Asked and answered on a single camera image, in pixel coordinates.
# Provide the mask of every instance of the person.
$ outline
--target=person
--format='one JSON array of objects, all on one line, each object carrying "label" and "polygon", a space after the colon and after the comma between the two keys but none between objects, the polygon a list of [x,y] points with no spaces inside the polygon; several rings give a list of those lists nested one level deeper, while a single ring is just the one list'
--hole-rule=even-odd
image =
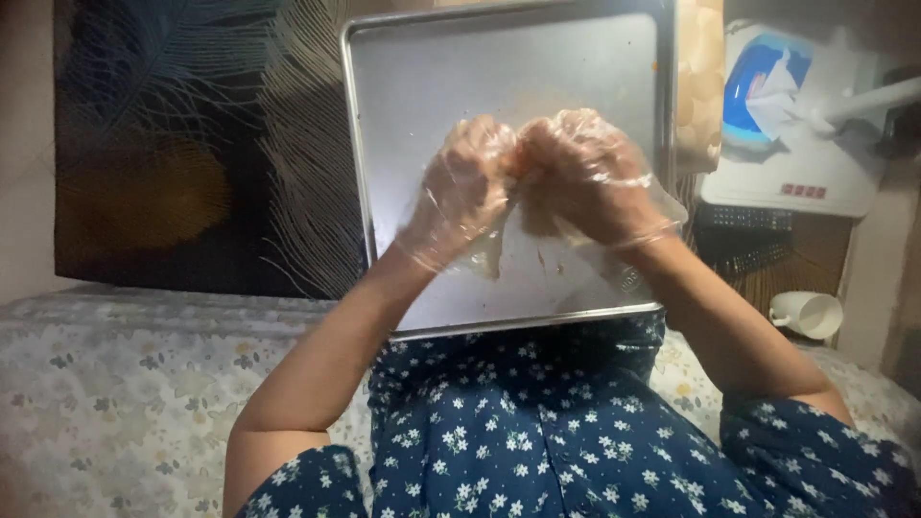
[{"label": "person", "polygon": [[[369,367],[376,517],[907,512],[906,453],[857,431],[828,378],[685,247],[621,132],[580,110],[516,138],[488,116],[453,130],[406,229],[240,413],[225,515],[367,516],[354,456],[326,430]],[[684,333],[724,394],[719,446],[647,386],[664,312],[385,343],[505,210],[522,162],[548,210],[635,267]]]}]

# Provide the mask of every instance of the gloved hand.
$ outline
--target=gloved hand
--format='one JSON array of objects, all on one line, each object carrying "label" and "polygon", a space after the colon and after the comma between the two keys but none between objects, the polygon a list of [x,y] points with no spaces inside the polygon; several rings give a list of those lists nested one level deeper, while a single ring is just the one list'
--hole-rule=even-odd
[{"label": "gloved hand", "polygon": [[490,115],[457,123],[428,164],[413,216],[394,245],[433,271],[447,266],[505,210],[516,142],[515,132]]},{"label": "gloved hand", "polygon": [[535,212],[546,210],[618,249],[673,231],[676,221],[650,202],[650,186],[665,193],[642,151],[594,110],[563,110],[553,119],[537,119],[519,139],[523,167],[530,169],[527,197],[541,205]]}]

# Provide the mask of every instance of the cup handle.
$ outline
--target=cup handle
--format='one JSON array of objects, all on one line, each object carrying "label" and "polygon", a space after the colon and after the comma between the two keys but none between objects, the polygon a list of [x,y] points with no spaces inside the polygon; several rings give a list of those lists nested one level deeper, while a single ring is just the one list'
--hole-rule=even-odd
[{"label": "cup handle", "polygon": [[783,327],[784,325],[787,325],[793,322],[793,319],[788,316],[785,316],[784,318],[775,318],[773,308],[769,310],[767,314],[768,314],[768,317],[771,319],[771,324],[773,324],[774,327]]}]

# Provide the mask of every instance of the navy floral dress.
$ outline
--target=navy floral dress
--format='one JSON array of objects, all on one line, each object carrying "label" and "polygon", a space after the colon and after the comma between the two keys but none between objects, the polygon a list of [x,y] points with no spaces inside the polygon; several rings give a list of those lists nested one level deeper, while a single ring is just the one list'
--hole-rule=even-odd
[{"label": "navy floral dress", "polygon": [[[726,394],[717,447],[647,386],[663,313],[387,345],[373,516],[902,517],[908,457],[811,406]],[[309,450],[239,516],[367,516],[351,451]]]}]

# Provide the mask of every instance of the tray rim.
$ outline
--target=tray rim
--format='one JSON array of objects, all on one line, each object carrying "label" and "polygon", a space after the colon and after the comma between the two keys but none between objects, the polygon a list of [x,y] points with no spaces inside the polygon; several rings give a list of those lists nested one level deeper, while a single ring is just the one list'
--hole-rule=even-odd
[{"label": "tray rim", "polygon": [[[352,139],[352,153],[355,161],[355,175],[358,188],[358,198],[361,207],[362,227],[365,235],[365,254],[368,265],[373,265],[378,260],[377,243],[374,236],[374,221],[370,211],[369,193],[367,191],[366,175],[364,173],[363,147],[361,142],[360,121],[361,115],[358,112],[358,98],[356,92],[355,73],[352,68],[351,37],[363,29],[378,29],[385,27],[395,27],[405,24],[426,23],[433,21],[444,21],[459,18],[476,18],[480,16],[491,16],[495,14],[524,12],[531,10],[544,9],[550,6],[573,5],[582,3],[594,3],[602,0],[511,0],[491,3],[468,4],[464,6],[446,6],[433,7],[423,10],[408,10],[384,13],[378,15],[367,15],[350,18],[343,24],[339,34],[339,46],[342,56],[343,88],[345,94],[345,103],[349,119],[349,134]],[[659,6],[666,12],[671,12],[671,24],[668,29],[666,41],[670,45],[663,48],[659,46],[657,50],[657,68],[658,88],[661,88],[663,102],[656,106],[656,138],[654,148],[659,154],[660,164],[657,176],[662,183],[663,188],[668,192],[673,192],[675,183],[675,165],[676,149],[674,147],[675,123],[674,107],[676,103],[677,92],[677,72],[678,72],[678,51],[677,51],[677,32],[678,32],[678,0],[655,0],[654,2],[645,3],[646,6]],[[635,12],[648,12],[649,9],[637,9]],[[659,34],[659,42],[662,41],[662,35]],[[669,66],[662,66],[662,63],[668,63]],[[394,330],[391,333],[391,341],[402,341],[409,339],[426,339],[438,336],[451,336],[462,333],[477,333],[484,331],[500,331],[522,327],[535,327],[541,325],[567,324],[573,322],[588,322],[592,320],[601,320],[612,316],[626,316],[640,312],[653,312],[661,309],[663,306],[658,302],[643,302],[639,304],[616,306],[598,310],[586,310],[582,312],[558,313],[549,316],[540,317],[522,317],[514,319],[504,319],[475,324],[454,324],[438,327],[427,327],[412,329],[407,331]]]}]

